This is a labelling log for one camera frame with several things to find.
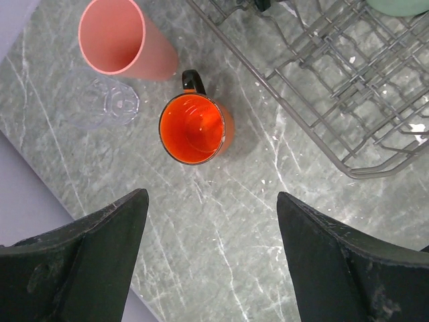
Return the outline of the pink plastic tumbler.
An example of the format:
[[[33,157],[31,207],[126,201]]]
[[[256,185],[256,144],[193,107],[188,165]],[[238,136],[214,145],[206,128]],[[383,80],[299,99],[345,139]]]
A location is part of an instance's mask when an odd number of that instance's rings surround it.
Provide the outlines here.
[[[164,81],[178,68],[177,51],[135,1],[91,1],[78,42],[88,65],[105,75]]]

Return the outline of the clear glass cup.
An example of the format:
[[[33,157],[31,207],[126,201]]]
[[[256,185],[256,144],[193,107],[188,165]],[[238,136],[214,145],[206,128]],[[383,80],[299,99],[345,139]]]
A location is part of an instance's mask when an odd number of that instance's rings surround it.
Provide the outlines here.
[[[88,67],[70,70],[54,99],[62,120],[85,130],[126,125],[139,112],[132,87]]]

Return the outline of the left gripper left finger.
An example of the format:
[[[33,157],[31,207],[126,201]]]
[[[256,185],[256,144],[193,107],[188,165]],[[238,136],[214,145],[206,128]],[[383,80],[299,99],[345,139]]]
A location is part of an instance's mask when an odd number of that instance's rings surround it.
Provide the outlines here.
[[[1,247],[2,321],[120,321],[147,212],[146,189]]]

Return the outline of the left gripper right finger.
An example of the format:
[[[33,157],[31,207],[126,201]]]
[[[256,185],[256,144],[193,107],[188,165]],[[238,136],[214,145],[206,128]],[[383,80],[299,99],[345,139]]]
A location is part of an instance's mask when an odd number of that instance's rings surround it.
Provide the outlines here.
[[[428,320],[428,248],[377,239],[285,192],[277,214],[302,321]]]

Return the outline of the orange mug black handle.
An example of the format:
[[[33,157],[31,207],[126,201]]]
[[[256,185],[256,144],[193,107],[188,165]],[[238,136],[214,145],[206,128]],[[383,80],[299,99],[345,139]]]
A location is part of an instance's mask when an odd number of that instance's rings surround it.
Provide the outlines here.
[[[160,141],[176,161],[196,166],[225,152],[233,142],[235,123],[229,111],[207,96],[199,73],[182,73],[183,93],[164,107],[158,123]]]

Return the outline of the green ceramic mug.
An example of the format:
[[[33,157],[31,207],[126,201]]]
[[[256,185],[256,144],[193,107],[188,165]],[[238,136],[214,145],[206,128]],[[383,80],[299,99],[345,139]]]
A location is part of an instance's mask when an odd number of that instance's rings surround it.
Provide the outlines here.
[[[428,11],[429,0],[366,0],[376,11],[392,17],[408,17]]]

